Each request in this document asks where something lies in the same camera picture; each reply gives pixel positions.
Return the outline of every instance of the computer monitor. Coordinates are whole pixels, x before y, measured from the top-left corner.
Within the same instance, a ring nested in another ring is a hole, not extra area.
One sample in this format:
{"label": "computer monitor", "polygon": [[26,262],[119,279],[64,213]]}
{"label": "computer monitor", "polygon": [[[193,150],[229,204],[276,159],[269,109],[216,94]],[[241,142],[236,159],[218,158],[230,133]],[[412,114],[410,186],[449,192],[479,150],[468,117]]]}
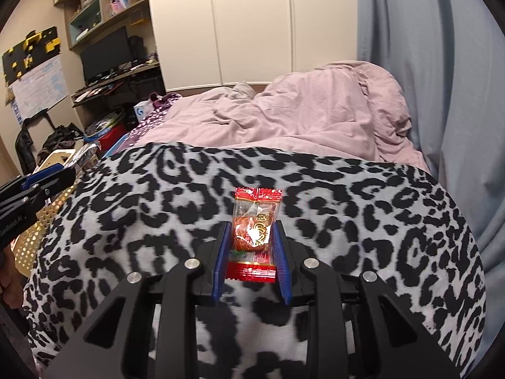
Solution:
{"label": "computer monitor", "polygon": [[133,59],[126,28],[121,27],[90,45],[81,53],[84,79],[89,84],[97,75],[133,61]]}

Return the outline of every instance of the paper poster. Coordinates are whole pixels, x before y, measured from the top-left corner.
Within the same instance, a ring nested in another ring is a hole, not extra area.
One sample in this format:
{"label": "paper poster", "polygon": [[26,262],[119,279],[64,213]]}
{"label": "paper poster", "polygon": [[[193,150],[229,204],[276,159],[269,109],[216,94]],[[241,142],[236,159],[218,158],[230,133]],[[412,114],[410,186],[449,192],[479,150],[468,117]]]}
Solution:
{"label": "paper poster", "polygon": [[22,121],[55,106],[69,94],[59,55],[30,70],[10,87],[16,97],[14,113]]}

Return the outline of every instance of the white wardrobe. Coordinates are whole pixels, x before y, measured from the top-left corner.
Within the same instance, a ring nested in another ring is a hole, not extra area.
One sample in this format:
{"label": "white wardrobe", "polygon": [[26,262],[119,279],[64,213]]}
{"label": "white wardrobe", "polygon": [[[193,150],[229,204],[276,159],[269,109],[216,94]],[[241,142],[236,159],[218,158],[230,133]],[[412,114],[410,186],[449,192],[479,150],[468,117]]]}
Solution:
{"label": "white wardrobe", "polygon": [[356,59],[358,0],[150,0],[167,91]]}

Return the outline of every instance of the purple polka dot fabric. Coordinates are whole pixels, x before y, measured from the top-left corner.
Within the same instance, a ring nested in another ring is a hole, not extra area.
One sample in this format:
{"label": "purple polka dot fabric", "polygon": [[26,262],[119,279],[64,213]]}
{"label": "purple polka dot fabric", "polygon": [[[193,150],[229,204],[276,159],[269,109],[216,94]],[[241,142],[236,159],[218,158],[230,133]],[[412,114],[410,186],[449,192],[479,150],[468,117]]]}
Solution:
{"label": "purple polka dot fabric", "polygon": [[157,127],[158,125],[160,125],[160,123],[165,121],[166,113],[173,105],[173,103],[181,97],[182,96],[177,93],[170,94],[169,98],[167,98],[167,102],[165,103],[165,105],[152,110],[152,112],[147,117],[145,117],[142,121],[140,121],[139,124],[133,130],[130,131],[128,138],[126,138],[126,140],[121,144],[121,146],[118,148],[116,152],[120,153],[121,151],[129,147],[132,147],[149,130],[153,129],[154,127]]}

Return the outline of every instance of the bookshelf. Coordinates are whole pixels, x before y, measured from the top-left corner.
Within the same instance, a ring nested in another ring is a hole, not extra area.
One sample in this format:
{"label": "bookshelf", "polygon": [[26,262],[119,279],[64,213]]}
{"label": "bookshelf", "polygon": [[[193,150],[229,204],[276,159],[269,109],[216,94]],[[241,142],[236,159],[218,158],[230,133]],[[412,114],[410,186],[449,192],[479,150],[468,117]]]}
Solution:
{"label": "bookshelf", "polygon": [[149,0],[66,0],[61,5],[71,50],[127,18],[135,25],[150,17]]}

